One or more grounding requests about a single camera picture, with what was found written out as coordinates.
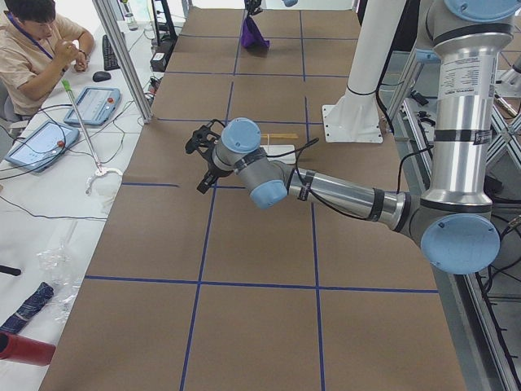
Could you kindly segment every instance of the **beige shirt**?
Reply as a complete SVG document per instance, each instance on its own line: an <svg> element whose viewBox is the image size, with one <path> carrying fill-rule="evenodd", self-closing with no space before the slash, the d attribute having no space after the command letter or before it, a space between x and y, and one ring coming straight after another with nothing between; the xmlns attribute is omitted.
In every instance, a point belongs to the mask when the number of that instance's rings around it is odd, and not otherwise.
<svg viewBox="0 0 521 391"><path fill-rule="evenodd" d="M56 15L52 36L38 43L54 57L55 44L60 39L73 41L85 31L79 24ZM2 13L0 15L0 79L6 85L15 107L15 113L23 116L35 114L49 96L49 91L38 101L21 93L20 86L42 73L51 59L23 35Z"/></svg>

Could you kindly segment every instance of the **white table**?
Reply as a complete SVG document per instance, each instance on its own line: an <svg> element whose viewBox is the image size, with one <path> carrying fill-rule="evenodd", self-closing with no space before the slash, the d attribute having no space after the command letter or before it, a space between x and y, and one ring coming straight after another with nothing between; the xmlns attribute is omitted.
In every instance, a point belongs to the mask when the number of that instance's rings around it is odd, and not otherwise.
<svg viewBox="0 0 521 391"><path fill-rule="evenodd" d="M122 24L127 47L132 47L130 54L142 86L154 73L150 69L152 56L150 41L147 36L152 31L140 29L130 32ZM101 37L103 29L95 34L97 46L94 48L87 72L77 73L72 67L63 78L69 80L75 96L84 86L117 87L121 91L121 102L112 115L117 116L133 98L123 78L121 70L111 71L112 79L100 83L92 81L94 72L103 70L101 54ZM61 83L59 83L43 107L55 104L70 103ZM46 110L55 121L63 121L67 108ZM48 117L37 114L29 123L23 136L30 135ZM109 159L116 152L113 160L106 167L125 171L134 151L142 128L142 119L131 103L125 112L118 117L117 126L125 132L123 146L120 148L123 133L114 125L108 125L96 134L91 130L92 142L101 161ZM81 141L72 148L78 152L89 152L84 136L80 132ZM13 166L5 161L0 163L0 178L21 174L21 169L10 169ZM94 174L96 166L91 156L67 152L50 168L40 174L24 174L17 178L0 180L4 186L0 196L16 203L35 214L46 216L74 217L107 217L120 186L121 178L109 174L94 181L91 195L85 193L88 177ZM55 297L36 315L20 333L22 336L57 344L70 311L74 295L89 265L92 254L98 243L104 221L85 219L46 219L31 217L4 200L0 200L0 265L11 266L22 270L22 275L13 277L0 274L0 324L13 314L20 305L31 296L42 281L68 281L59 283ZM49 252L49 257L38 257L37 254ZM51 270L42 269L42 260L58 262L59 266ZM36 367L16 362L0 361L0 389L33 391L37 390L46 374L47 367Z"/></svg>

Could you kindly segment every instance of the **black hair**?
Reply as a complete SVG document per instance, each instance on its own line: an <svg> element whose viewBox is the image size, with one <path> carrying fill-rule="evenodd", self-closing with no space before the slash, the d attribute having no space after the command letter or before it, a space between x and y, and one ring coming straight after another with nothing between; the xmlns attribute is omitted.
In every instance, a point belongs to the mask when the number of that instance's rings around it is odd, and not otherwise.
<svg viewBox="0 0 521 391"><path fill-rule="evenodd" d="M22 22L50 23L56 19L55 0L5 0L11 14Z"/></svg>

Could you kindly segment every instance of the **green tip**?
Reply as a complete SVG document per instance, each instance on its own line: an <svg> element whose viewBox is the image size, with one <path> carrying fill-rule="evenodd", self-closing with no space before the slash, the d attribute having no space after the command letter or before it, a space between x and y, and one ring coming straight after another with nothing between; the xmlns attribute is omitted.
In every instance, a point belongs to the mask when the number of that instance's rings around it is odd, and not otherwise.
<svg viewBox="0 0 521 391"><path fill-rule="evenodd" d="M68 80L62 80L63 87L66 91L71 90L71 85L69 84Z"/></svg>

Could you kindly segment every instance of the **black mouse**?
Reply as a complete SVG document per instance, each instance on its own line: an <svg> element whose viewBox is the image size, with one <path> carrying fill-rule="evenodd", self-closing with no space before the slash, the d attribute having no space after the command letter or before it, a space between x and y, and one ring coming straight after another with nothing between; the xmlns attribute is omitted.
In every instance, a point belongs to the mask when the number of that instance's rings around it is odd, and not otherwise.
<svg viewBox="0 0 521 391"><path fill-rule="evenodd" d="M97 72L94 73L94 75L92 75L92 80L96 81L96 82L99 82L99 81L108 80L111 77L112 76L111 76L111 74L109 72L97 71Z"/></svg>

